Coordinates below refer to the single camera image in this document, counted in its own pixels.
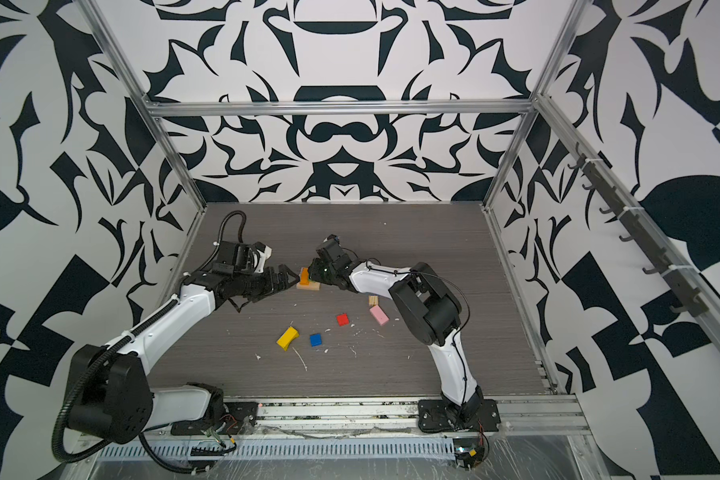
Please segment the pink wood block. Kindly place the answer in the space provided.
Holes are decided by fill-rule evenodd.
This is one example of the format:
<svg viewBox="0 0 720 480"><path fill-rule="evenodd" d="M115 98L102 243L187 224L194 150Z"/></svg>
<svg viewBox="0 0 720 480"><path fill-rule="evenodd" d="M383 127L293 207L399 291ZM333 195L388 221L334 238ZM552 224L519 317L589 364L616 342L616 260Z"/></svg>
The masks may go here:
<svg viewBox="0 0 720 480"><path fill-rule="evenodd" d="M379 305L374 305L369 309L371 316L379 325L385 325L389 321L388 315Z"/></svg>

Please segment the yellow arch wood block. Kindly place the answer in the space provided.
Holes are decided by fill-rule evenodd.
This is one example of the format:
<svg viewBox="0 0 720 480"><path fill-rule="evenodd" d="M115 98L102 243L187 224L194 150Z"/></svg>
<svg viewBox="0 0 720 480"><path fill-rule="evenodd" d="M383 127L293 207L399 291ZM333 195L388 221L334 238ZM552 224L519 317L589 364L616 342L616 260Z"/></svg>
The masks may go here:
<svg viewBox="0 0 720 480"><path fill-rule="evenodd" d="M278 338L277 345L283 350L287 351L292 342L300 336L299 331L293 326L289 326L285 332Z"/></svg>

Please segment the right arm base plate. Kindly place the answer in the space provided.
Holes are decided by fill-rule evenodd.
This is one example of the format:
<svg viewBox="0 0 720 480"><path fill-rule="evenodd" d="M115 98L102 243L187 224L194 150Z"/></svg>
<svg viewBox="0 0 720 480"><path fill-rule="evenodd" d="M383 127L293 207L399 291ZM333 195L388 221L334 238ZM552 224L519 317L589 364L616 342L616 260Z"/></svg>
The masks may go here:
<svg viewBox="0 0 720 480"><path fill-rule="evenodd" d="M464 408L445 399L419 400L417 427L423 433L497 432L502 422L497 403L484 399Z"/></svg>

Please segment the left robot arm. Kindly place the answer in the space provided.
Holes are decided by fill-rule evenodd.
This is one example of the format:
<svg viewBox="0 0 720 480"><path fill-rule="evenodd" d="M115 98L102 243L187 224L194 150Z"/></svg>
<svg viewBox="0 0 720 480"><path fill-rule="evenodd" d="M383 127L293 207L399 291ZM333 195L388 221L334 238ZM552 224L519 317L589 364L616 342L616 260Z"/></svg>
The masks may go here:
<svg viewBox="0 0 720 480"><path fill-rule="evenodd" d="M145 320L102 346L85 345L72 357L51 451L73 463L111 443L176 422L217 423L222 393L202 385L153 390L148 374L193 326L224 303L255 303L298 284L284 264L268 265L270 247L217 241L213 253L184 275L177 291Z"/></svg>

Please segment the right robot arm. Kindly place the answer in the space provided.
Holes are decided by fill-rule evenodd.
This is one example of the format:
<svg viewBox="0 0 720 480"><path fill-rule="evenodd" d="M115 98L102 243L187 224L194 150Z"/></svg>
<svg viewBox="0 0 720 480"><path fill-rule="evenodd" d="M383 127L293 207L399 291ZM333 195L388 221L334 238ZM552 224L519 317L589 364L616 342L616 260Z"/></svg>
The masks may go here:
<svg viewBox="0 0 720 480"><path fill-rule="evenodd" d="M471 422L482 406L483 394L463 352L462 304L449 283L423 262L393 268L354 258L334 235L317 247L316 254L308 268L311 280L394 303L409 332L432 355L452 424Z"/></svg>

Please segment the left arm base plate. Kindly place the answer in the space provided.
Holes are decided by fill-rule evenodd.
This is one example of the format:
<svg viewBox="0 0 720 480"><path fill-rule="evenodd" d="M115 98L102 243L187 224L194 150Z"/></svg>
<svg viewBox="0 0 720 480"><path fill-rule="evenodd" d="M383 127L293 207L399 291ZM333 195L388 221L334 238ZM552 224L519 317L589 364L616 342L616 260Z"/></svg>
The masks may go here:
<svg viewBox="0 0 720 480"><path fill-rule="evenodd" d="M219 435L237 435L257 422L259 403L232 401L212 403L198 420L181 421L171 425L173 436L201 435L211 430Z"/></svg>

